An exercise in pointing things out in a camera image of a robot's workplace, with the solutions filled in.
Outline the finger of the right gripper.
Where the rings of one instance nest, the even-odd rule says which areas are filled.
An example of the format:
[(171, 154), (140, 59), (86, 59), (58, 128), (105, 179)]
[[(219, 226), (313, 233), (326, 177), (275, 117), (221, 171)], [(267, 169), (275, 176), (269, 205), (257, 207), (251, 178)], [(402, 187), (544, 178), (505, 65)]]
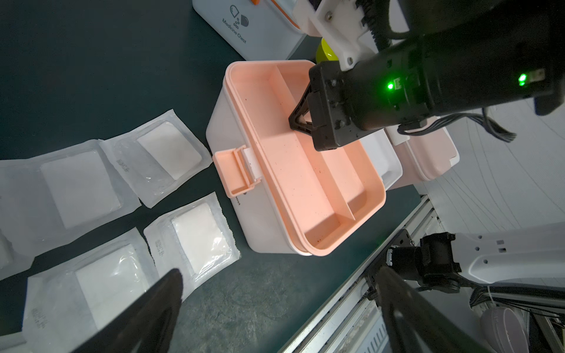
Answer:
[(312, 134), (317, 131), (316, 114), (319, 112), (319, 93), (308, 85), (305, 92), (288, 118), (290, 128), (294, 131)]

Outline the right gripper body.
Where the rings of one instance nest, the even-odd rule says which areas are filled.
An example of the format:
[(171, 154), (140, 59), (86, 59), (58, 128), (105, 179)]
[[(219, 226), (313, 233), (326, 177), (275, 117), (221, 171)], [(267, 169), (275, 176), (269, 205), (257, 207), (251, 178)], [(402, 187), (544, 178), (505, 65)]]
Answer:
[(391, 29), (388, 1), (357, 1), (378, 53), (344, 70), (314, 66), (308, 134), (317, 151), (396, 126), (425, 135), (468, 117), (503, 141), (515, 135), (478, 109), (534, 100), (546, 116), (564, 103), (562, 1), (402, 1), (408, 30)]

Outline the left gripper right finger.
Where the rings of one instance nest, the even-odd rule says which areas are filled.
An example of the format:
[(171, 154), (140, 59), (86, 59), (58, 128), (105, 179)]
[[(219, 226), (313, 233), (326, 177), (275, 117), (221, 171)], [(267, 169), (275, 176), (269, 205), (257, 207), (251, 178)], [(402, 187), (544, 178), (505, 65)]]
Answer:
[(376, 274), (378, 304), (393, 352), (487, 352), (488, 350), (453, 325), (389, 267)]

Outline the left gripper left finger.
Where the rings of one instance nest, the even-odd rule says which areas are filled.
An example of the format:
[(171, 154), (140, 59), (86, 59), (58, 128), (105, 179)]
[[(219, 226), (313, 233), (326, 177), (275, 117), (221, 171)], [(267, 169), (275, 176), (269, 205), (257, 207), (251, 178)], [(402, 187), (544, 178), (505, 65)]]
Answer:
[(170, 270), (123, 313), (75, 352), (167, 352), (183, 290), (179, 269)]

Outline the white box peach handle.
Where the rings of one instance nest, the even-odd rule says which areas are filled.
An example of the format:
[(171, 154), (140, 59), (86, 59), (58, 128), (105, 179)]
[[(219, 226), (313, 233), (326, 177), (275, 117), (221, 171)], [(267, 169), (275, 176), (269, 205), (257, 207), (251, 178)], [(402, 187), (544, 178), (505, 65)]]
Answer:
[(319, 152), (288, 117), (308, 84), (307, 60), (238, 61), (225, 72), (206, 138), (250, 248), (325, 256), (386, 201), (373, 160), (394, 159), (384, 134)]

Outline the blue box orange handle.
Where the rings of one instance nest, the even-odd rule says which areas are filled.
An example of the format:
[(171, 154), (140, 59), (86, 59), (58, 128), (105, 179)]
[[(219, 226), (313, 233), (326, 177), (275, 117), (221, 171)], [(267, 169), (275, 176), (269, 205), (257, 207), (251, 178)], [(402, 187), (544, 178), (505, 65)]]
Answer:
[(294, 21), (295, 1), (194, 0), (194, 10), (245, 60), (287, 60), (305, 33)]

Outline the pink first aid box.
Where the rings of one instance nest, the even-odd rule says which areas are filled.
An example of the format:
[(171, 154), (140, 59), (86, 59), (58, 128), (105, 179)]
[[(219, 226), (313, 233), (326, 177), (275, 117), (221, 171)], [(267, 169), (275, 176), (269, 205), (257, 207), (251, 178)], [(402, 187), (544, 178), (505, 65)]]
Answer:
[(423, 136), (400, 135), (397, 128), (385, 128), (403, 169), (391, 189), (434, 180), (459, 163), (460, 154), (445, 127)]

